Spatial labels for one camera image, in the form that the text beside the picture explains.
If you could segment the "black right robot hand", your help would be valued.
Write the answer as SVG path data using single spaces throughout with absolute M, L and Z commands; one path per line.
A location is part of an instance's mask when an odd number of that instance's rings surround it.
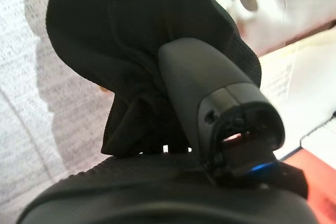
M 18 223 L 316 223 L 300 169 L 274 156 L 277 110 L 209 44 L 162 46 L 159 66 L 192 151 L 110 157 L 45 190 Z

